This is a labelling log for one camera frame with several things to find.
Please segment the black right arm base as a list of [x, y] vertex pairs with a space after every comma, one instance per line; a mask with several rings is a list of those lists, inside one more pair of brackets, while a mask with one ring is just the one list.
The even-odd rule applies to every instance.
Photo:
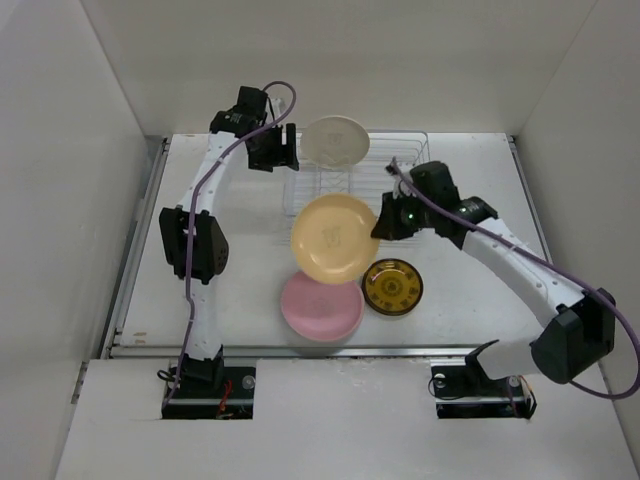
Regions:
[[440, 420], [530, 420], [537, 410], [536, 396], [521, 376], [491, 380], [464, 362], [432, 363], [430, 369], [428, 390]]

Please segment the pink plastic plate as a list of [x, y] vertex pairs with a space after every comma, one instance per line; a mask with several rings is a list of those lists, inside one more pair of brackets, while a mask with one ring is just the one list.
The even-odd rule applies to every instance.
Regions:
[[337, 342], [353, 334], [362, 321], [365, 300], [355, 282], [319, 283], [299, 271], [286, 282], [280, 299], [289, 327], [307, 340]]

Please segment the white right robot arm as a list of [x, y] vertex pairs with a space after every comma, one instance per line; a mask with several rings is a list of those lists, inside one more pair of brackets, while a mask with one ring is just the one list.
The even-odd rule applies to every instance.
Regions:
[[386, 169], [395, 185], [382, 196], [372, 237], [400, 241], [433, 230], [489, 269], [538, 321], [533, 337], [488, 340], [467, 355], [463, 381], [470, 391], [487, 393], [517, 374], [571, 383], [612, 352], [615, 301], [606, 290], [582, 285], [536, 256], [483, 199], [462, 198], [446, 164]]

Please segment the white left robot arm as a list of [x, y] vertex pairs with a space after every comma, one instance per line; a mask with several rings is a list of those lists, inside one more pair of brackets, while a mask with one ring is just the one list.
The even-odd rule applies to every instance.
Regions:
[[235, 104], [210, 122], [206, 153], [181, 202], [159, 214], [164, 255], [184, 282], [188, 305], [177, 365], [162, 374], [172, 389], [189, 380], [198, 394], [209, 397], [223, 387], [224, 373], [217, 367], [220, 335], [194, 287], [208, 286], [227, 266], [230, 246], [217, 216], [235, 169], [299, 170], [296, 126], [285, 121], [296, 100], [294, 87], [284, 81], [240, 87]]

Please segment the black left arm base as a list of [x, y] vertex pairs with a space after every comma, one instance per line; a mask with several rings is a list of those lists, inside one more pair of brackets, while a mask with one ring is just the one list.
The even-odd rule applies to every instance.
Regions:
[[257, 370], [254, 366], [225, 366], [219, 386], [184, 377], [170, 400], [176, 365], [159, 370], [165, 383], [161, 415], [164, 420], [251, 420]]

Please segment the cream white plate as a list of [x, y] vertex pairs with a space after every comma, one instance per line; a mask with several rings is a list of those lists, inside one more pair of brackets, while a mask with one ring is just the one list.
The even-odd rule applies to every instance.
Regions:
[[366, 158], [370, 145], [366, 129], [344, 116], [320, 118], [300, 137], [301, 152], [316, 166], [331, 170], [351, 169]]

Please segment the yellow plate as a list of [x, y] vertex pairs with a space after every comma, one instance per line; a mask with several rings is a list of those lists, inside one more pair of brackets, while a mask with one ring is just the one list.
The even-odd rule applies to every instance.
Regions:
[[313, 280], [338, 285], [356, 280], [375, 260], [380, 241], [371, 237], [377, 217], [347, 193], [328, 193], [297, 215], [290, 245], [299, 269]]

